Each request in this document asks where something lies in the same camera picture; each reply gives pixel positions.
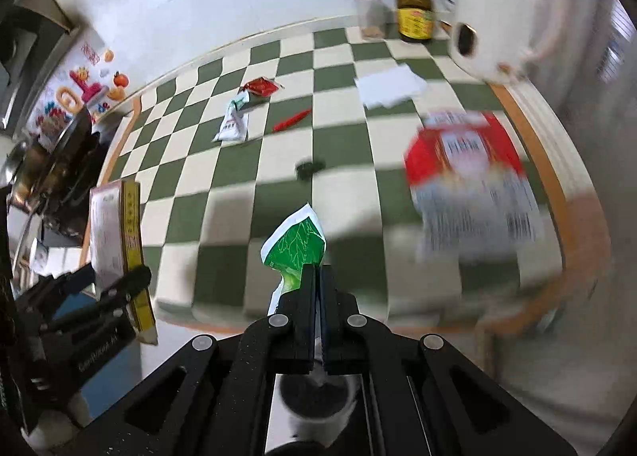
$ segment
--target barcode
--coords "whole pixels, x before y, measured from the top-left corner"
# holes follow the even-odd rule
[[[511,240],[530,239],[531,235],[531,222],[529,216],[524,214],[515,214],[506,216],[506,227],[509,230],[509,238]]]
[[[481,235],[482,229],[480,224],[473,220],[468,210],[453,214],[436,213],[431,221],[432,236],[443,244]]]
[[[450,154],[460,154],[467,152],[482,152],[482,145],[475,139],[460,137],[447,141],[447,151]]]

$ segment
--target red food package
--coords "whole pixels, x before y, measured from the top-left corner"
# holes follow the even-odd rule
[[[542,235],[524,166],[493,113],[430,113],[404,162],[426,254],[509,256]]]
[[[281,86],[276,82],[265,78],[265,76],[260,76],[246,83],[241,89],[247,89],[250,93],[256,94],[257,96],[268,97],[279,88],[281,88]]]

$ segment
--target sauce bottle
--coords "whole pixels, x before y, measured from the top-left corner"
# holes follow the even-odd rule
[[[434,13],[431,0],[396,0],[398,33],[405,42],[425,42],[431,39]]]

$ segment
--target cooking pot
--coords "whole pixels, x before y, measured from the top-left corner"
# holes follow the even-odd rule
[[[21,141],[7,156],[0,176],[5,184],[12,185],[8,203],[28,214],[18,238],[14,274],[33,215],[43,212],[50,196],[64,187],[71,163],[83,141],[90,135],[91,127],[90,115],[84,107],[66,126],[51,153],[37,139],[33,139]]]

